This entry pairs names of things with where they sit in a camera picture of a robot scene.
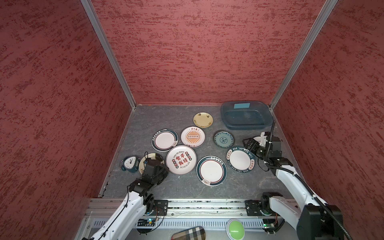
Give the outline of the green alarm clock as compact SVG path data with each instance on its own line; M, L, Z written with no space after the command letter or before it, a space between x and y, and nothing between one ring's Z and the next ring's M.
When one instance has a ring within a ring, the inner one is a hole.
M139 159L136 156L126 157L120 162L120 169L130 173L136 173L139 169Z

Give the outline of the right aluminium corner post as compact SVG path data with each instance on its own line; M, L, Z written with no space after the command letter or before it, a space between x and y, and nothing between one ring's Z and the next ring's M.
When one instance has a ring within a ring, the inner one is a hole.
M302 61L306 57L308 51L310 50L311 46L313 45L314 41L316 40L318 34L322 30L324 24L326 23L327 19L329 18L330 14L332 13L334 7L338 3L338 0L326 0L323 7L321 8L317 18L315 19L310 31L308 32L302 46L300 47L291 67L289 68L287 74L285 75L280 87L278 88L275 96L273 97L271 103L270 103L270 110L273 111L276 107L277 103L279 102L280 98L282 97L284 91L288 87L289 83L291 82L292 78L294 77L296 71L298 70L299 66L301 65Z

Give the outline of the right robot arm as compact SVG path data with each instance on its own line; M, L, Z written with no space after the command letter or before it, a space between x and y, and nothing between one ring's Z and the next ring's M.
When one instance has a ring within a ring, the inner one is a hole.
M267 171L276 176L296 201L290 203L280 193L264 192L259 201L246 201L249 215L259 211L264 216L277 214L282 218L273 227L265 226L265 232L276 233L284 223L296 230L300 240L350 240L352 236L343 225L343 214L334 205L319 197L300 177L290 160L281 152L273 153L273 145L280 141L272 135L243 140L246 150L263 161Z

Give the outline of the aluminium corner post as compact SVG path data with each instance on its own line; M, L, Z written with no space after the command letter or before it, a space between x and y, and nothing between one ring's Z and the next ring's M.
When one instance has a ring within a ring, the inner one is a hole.
M324 24L326 23L327 19L329 18L330 14L332 13L334 7L338 3L338 0L326 0L323 7L321 8L317 18L315 19L310 31L308 32L302 46L300 47L291 67L289 68L287 74L285 75L280 87L278 88L275 96L273 97L271 103L270 103L270 110L273 111L276 107L277 103L279 102L280 98L282 97L284 91L288 87L289 83L291 82L292 78L294 77L296 71L298 70L299 66L301 65L302 61L306 57L308 51L310 50L311 46L313 45L314 41L316 40L318 34L322 30Z
M105 54L115 72L116 77L125 93L127 100L130 103L130 106L133 110L136 109L137 103L134 99L134 96L130 90L130 87L126 81L126 78L123 74L123 71L118 63L118 60L113 52L113 49L108 41L105 31L103 30L102 24L97 16L96 10L90 0L81 0L83 8L93 26L93 29L105 51Z

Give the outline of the teal patterned small plate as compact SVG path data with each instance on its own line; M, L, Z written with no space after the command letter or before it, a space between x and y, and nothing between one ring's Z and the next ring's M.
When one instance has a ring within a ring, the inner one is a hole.
M214 134L214 143L220 148L228 149L234 145L235 138L228 131L218 131Z

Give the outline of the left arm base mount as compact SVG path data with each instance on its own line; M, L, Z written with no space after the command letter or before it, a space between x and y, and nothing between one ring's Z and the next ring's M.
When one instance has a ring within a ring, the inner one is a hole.
M168 211L168 200L153 200L148 202L145 216L166 216Z

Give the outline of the small yellow plate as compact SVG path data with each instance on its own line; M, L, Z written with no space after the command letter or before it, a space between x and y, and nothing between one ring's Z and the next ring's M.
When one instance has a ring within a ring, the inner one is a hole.
M199 128L208 128L213 124L214 118L209 113L201 112L195 114L193 122Z

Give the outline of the cream plate near left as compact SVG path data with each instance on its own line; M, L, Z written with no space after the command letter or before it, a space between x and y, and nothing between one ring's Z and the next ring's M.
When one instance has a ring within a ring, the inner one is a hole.
M151 159L151 160L156 160L158 162L160 162L161 164L164 164L165 161L163 159L163 157L160 155L160 154L157 154L157 153L150 153L150 154L147 154L145 155L141 160L140 160L140 163L139 163L139 172L140 174L142 175L145 171L145 168L146 168L146 160L147 159Z

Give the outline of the green rim lettered plate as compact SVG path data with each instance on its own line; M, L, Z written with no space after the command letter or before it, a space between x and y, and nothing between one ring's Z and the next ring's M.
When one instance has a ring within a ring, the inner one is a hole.
M257 157L251 151L235 146L228 150L226 159L232 170L245 174L254 169Z

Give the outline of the plaid fabric item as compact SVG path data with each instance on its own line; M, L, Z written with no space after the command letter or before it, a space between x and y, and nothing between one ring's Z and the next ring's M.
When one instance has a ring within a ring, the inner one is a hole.
M173 234L171 240L206 240L206 231L203 227L194 227Z

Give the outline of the white plate black outline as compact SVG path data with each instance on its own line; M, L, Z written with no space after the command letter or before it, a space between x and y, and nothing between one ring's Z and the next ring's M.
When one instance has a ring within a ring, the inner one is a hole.
M258 142L261 147L265 147L266 146L266 137L258 136L258 137L254 137L253 139L256 142Z

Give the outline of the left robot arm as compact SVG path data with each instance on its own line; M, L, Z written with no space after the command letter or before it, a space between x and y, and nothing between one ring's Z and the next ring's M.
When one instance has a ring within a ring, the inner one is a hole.
M138 223L139 219L154 209L154 195L151 189L161 184L169 174L169 168L161 162L147 159L145 170L140 178L127 186L127 195L91 240L124 240Z

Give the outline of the orange sunburst plate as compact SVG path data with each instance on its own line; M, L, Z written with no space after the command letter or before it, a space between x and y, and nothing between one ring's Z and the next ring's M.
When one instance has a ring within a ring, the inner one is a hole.
M181 133L181 141L190 148L198 148L206 140L205 132L199 127L187 127Z

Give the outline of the blue plastic bin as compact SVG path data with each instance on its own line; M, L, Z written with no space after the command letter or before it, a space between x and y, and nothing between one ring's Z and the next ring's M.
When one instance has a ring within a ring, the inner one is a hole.
M221 118L230 130L262 130L274 122L269 106L259 101L225 102Z

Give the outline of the green round button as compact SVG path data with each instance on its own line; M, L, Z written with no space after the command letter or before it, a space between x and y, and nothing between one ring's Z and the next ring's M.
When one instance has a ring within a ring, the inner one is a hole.
M230 219L226 224L226 233L230 240L243 240L245 237L244 225L237 219Z

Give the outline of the green red rim plate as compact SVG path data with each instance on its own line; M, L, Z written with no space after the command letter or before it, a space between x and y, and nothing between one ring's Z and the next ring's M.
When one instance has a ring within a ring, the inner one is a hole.
M197 176L207 186L221 185L227 178L227 173L224 161L216 156L205 156L197 164Z

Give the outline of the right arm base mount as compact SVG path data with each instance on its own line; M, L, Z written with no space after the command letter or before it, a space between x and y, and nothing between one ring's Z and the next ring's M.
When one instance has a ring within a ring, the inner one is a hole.
M271 213L262 210L262 202L260 200L246 200L245 209L248 217L271 216Z

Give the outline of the aluminium front rail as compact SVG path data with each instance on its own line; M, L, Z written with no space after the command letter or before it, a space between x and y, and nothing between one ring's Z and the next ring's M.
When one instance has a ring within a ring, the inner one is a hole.
M274 217L248 217L244 199L168 199L166 216L143 216L128 235L129 240L169 240L172 235L203 227L208 240L227 240L226 224L239 220L246 240L296 240L296 231L287 223L276 233L267 233L264 224Z

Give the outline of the left aluminium corner post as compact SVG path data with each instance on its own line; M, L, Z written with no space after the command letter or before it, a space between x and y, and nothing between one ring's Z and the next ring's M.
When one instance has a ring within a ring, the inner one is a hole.
M90 0L81 0L83 8L93 26L93 29L105 51L105 54L115 72L116 77L125 93L127 100L130 103L130 106L133 110L136 109L137 103L134 99L134 96L130 90L130 87L126 81L126 78L123 74L123 71L118 63L118 60L113 52L113 49L108 41L105 31L103 30L102 24L97 16L96 10Z

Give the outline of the white plate red characters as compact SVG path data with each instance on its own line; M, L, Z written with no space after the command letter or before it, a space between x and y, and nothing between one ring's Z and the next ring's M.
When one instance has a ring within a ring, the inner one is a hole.
M166 157L169 171L175 175L185 175L191 172L197 164L195 151L184 145L172 148Z

